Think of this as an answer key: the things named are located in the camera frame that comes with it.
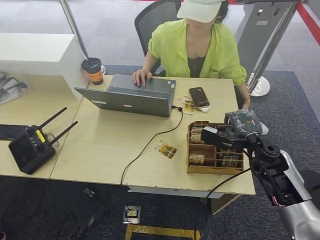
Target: desk leg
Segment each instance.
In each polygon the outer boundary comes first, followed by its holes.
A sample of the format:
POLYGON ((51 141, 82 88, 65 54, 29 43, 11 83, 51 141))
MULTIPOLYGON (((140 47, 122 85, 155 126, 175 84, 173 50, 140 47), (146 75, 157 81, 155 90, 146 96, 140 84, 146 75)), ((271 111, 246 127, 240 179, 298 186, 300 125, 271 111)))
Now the desk leg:
POLYGON ((211 198, 211 212, 212 213, 212 215, 217 214, 240 196, 240 194, 235 195, 225 193, 220 198, 211 198))

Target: neon green jacket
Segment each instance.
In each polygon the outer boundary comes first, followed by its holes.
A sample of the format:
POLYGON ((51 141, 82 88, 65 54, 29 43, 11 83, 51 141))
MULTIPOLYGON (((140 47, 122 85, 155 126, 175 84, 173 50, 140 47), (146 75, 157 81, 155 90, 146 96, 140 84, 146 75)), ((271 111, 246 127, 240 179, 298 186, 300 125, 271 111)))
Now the neon green jacket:
MULTIPOLYGON (((186 47, 186 26, 184 19, 169 21, 152 34, 148 49, 161 60, 167 77, 190 77, 186 47)), ((240 65, 232 33, 226 26, 215 23, 211 36, 200 78, 232 79, 235 86, 245 82, 247 73, 240 65)))

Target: black mesh chair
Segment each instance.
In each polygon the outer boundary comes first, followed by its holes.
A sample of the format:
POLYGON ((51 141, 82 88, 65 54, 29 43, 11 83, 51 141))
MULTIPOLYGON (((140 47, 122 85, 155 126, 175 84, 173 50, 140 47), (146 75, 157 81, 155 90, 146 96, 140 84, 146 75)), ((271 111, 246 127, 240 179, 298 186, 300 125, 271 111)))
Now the black mesh chair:
MULTIPOLYGON (((142 10, 135 18, 134 26, 144 56, 148 52, 148 43, 152 32, 160 24, 177 20, 177 13, 180 6, 180 0, 157 0, 142 10)), ((154 74, 160 65, 158 60, 151 72, 154 74)))

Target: dark blue carpet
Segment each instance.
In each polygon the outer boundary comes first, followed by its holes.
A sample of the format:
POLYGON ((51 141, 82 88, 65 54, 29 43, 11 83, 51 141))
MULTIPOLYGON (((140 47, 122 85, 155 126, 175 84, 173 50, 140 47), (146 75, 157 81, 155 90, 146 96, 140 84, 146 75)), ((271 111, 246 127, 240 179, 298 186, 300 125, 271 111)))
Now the dark blue carpet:
MULTIPOLYGON (((106 67, 109 75, 130 75, 140 69, 139 66, 106 67)), ((294 73, 266 71, 263 76, 270 82, 270 93, 252 99, 251 108, 269 128, 272 141, 288 152, 298 169, 320 172, 318 158, 320 125, 294 73)), ((242 196, 215 216, 211 216, 209 206, 204 208, 198 225, 202 239, 288 239, 276 210, 271 207, 255 178, 254 185, 256 196, 242 196)), ((68 213, 73 213, 77 221, 69 217, 62 235, 69 234, 77 226, 75 222, 86 223, 94 215, 93 226, 80 239, 125 239, 126 225, 121 218, 127 201, 118 186, 2 176, 0 192, 0 231, 5 230, 8 240, 54 240, 68 213), (86 186, 96 190, 97 197, 91 199, 83 195, 82 190, 86 186)), ((195 212, 199 206, 199 199, 195 197, 125 194, 128 203, 141 206, 140 224, 146 226, 192 229, 195 212)), ((180 238, 134 233, 131 239, 180 238)))

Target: gray floor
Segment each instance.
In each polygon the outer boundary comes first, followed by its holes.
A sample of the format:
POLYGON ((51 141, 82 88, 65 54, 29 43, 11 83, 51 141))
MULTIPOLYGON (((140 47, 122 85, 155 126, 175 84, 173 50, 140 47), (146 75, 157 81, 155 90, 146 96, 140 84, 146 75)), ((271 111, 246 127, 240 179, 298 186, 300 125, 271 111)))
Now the gray floor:
MULTIPOLYGON (((143 53, 134 19, 150 1, 69 0, 88 52, 107 65, 141 65, 143 53)), ((243 18, 231 5, 226 24, 235 32, 243 18)), ((58 0, 0 0, 0 32, 71 33, 58 0)), ((320 120, 320 46, 296 13, 267 66, 294 71, 320 120)))

